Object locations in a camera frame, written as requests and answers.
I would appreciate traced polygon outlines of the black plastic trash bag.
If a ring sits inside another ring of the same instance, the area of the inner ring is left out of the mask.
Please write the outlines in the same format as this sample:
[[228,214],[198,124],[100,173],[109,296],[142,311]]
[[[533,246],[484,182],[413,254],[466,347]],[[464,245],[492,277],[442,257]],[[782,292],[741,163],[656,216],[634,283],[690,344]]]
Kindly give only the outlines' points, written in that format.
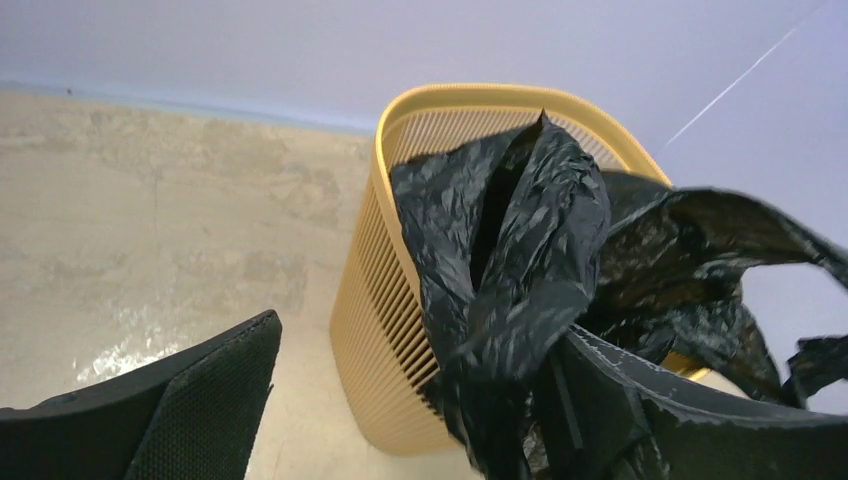
[[782,379],[741,280],[847,253],[781,210],[714,188],[602,171],[563,128],[533,124],[393,168],[439,367],[421,394],[487,479],[556,479],[537,378],[571,329],[692,382],[807,410],[847,376],[847,340],[801,339]]

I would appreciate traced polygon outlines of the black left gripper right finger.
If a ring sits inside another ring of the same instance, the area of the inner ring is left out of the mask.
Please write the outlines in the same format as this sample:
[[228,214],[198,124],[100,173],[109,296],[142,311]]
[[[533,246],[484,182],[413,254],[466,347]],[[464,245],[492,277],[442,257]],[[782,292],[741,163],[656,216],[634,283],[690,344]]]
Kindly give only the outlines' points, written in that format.
[[556,479],[843,479],[847,420],[692,382],[575,327],[534,393]]

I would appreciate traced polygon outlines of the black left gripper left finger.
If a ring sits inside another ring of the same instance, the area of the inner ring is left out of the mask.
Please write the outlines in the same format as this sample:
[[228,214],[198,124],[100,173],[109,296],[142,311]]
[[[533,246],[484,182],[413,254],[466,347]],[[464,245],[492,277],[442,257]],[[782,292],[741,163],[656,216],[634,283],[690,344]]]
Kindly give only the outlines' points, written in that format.
[[244,478],[281,335],[267,310],[129,373],[2,409],[2,478]]

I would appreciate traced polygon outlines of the yellow plastic trash bin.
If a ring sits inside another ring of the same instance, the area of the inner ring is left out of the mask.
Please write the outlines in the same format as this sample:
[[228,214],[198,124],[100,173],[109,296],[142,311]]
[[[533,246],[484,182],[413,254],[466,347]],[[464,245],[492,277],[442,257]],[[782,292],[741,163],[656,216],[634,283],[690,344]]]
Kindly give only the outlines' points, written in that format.
[[667,175],[620,123],[556,89],[429,84],[395,98],[378,122],[363,203],[330,319],[338,374],[361,434],[378,450],[417,456],[456,448],[418,394],[437,372],[422,321],[419,277],[406,249],[389,174],[420,154],[531,123],[545,112],[604,169],[662,184]]

